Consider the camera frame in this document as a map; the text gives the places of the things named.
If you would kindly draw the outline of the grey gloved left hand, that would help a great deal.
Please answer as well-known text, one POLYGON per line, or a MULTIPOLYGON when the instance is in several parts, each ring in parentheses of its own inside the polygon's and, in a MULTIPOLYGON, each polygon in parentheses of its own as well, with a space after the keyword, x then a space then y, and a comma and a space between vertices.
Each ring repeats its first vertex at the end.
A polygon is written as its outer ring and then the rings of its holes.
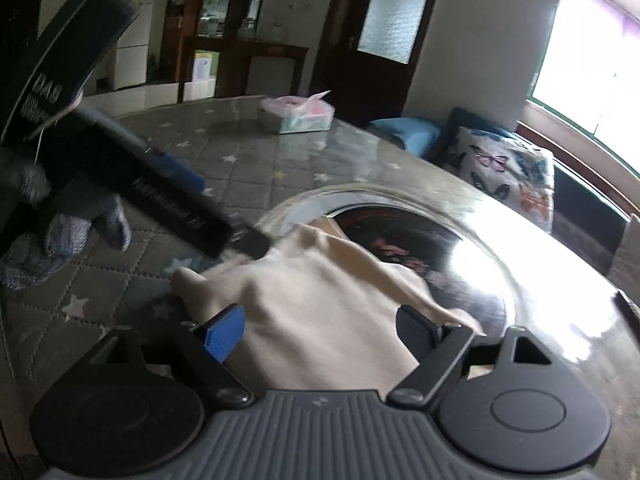
POLYGON ((40 284, 79 255, 92 232, 111 248, 129 247, 118 195, 84 180, 55 188, 30 160, 1 151, 1 285, 40 284))

